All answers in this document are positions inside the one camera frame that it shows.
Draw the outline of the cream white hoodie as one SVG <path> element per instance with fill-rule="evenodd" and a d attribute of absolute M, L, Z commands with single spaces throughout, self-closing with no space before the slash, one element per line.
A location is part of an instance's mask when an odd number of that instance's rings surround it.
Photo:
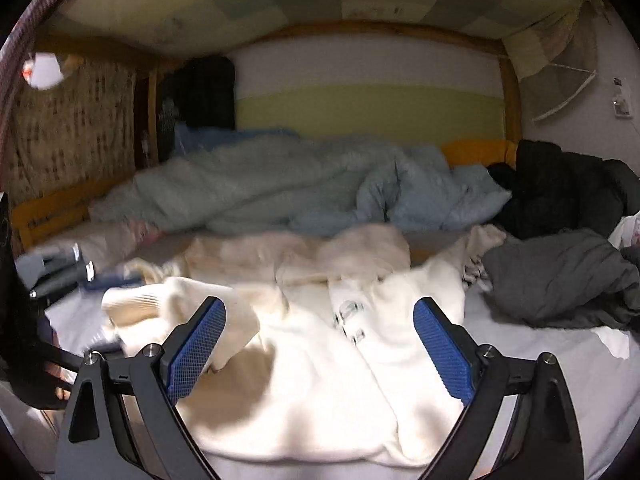
<path fill-rule="evenodd" d="M 463 404 L 424 349 L 413 308 L 430 297 L 461 323 L 482 255 L 505 240 L 494 226 L 474 226 L 407 271 L 300 285 L 210 284 L 179 275 L 172 259 L 134 259 L 128 269 L 145 282 L 104 294 L 105 330 L 134 354 L 216 297 L 226 326 L 178 404 L 202 450 L 236 460 L 424 466 Z"/>

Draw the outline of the light blue duvet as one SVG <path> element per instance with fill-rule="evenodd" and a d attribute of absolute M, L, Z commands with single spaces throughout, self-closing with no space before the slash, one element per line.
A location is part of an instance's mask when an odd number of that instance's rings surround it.
<path fill-rule="evenodd" d="M 491 220 L 510 197 L 484 166 L 452 169 L 434 145 L 273 134 L 141 171 L 93 203 L 90 217 L 163 233 L 333 236 L 365 223 L 455 231 Z"/>

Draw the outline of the black jacket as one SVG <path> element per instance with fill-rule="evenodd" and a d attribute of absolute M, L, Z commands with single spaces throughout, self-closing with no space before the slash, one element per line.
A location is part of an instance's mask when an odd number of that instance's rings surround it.
<path fill-rule="evenodd" d="M 495 162 L 490 176 L 511 198 L 491 220 L 519 240 L 590 229 L 609 237 L 639 212 L 639 177 L 626 162 L 523 140 L 515 165 Z"/>

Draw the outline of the plaid bed curtain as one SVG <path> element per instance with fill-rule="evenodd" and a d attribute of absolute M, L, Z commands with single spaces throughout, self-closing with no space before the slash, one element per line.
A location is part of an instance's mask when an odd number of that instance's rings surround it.
<path fill-rule="evenodd" d="M 19 204 L 134 171 L 136 71 L 84 58 L 49 89 L 22 69 L 56 0 L 32 0 L 1 48 L 1 189 Z"/>

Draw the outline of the wooden bed frame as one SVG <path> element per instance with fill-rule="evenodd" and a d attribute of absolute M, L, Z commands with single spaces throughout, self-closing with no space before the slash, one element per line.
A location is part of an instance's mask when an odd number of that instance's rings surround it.
<path fill-rule="evenodd" d="M 270 42 L 282 40 L 360 35 L 438 42 L 493 56 L 499 64 L 504 99 L 504 137 L 514 143 L 523 139 L 520 85 L 511 59 L 499 40 L 477 38 L 462 32 L 424 25 L 357 21 L 317 22 L 285 26 L 265 36 L 247 41 L 228 52 L 235 53 L 258 44 L 270 44 Z M 146 117 L 150 128 L 152 156 L 157 156 L 157 87 L 162 77 L 181 67 L 186 62 L 186 58 L 153 53 L 106 37 L 73 37 L 37 30 L 34 33 L 34 39 L 35 46 L 40 50 L 78 54 L 89 60 L 115 62 L 140 73 L 148 82 Z M 11 214 L 11 226 L 17 237 L 17 243 L 21 248 L 29 249 L 36 243 L 61 233 L 66 228 L 77 226 L 82 220 L 88 218 L 89 200 L 103 196 L 126 177 L 126 174 L 118 174 L 105 179 L 85 180 L 69 188 L 61 188 L 41 198 L 26 200 L 15 206 Z"/>

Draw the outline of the grey printed bed sheet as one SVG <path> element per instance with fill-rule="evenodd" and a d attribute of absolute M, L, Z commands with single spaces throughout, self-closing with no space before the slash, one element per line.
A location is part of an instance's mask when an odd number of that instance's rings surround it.
<path fill-rule="evenodd" d="M 474 226 L 420 266 L 388 224 L 199 235 L 83 296 L 58 333 L 96 321 L 115 349 L 78 356 L 43 339 L 3 231 L 3 375 L 63 412 L 59 479 L 580 479 L 592 439 L 638 417 L 638 367 L 590 325 L 530 348 L 525 308 L 637 276 L 589 232 Z"/>

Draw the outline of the wall power socket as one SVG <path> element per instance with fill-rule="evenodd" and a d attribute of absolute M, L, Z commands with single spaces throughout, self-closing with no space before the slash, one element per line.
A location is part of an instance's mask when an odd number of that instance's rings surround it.
<path fill-rule="evenodd" d="M 618 78 L 613 78 L 613 97 L 612 105 L 614 116 L 617 119 L 634 118 L 634 110 L 632 109 L 631 92 L 629 87 Z"/>

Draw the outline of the white plastic bag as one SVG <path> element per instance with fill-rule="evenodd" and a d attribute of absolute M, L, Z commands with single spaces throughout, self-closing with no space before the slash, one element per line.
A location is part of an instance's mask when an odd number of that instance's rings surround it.
<path fill-rule="evenodd" d="M 616 249 L 636 247 L 640 240 L 640 214 L 637 212 L 633 216 L 620 219 L 614 228 L 608 242 Z"/>

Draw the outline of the white pink floral pillow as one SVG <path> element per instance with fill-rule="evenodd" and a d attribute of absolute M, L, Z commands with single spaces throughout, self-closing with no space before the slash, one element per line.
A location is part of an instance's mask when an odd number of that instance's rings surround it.
<path fill-rule="evenodd" d="M 77 245 L 86 261 L 92 261 L 98 270 L 106 270 L 164 235 L 162 230 L 144 221 L 87 221 L 38 243 L 27 253 L 48 256 L 71 252 Z"/>

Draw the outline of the beige sweatshirt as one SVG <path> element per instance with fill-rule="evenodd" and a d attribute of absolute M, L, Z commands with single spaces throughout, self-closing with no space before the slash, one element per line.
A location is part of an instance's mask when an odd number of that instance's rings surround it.
<path fill-rule="evenodd" d="M 410 249 L 388 224 L 363 224 L 321 238 L 292 232 L 198 236 L 171 264 L 185 278 L 219 285 L 300 285 L 385 278 L 410 269 Z"/>

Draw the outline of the dark grey garment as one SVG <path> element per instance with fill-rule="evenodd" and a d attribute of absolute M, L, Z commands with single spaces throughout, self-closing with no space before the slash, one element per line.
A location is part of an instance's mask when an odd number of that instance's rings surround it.
<path fill-rule="evenodd" d="M 639 328 L 639 249 L 590 230 L 508 240 L 482 257 L 488 304 L 532 327 Z"/>

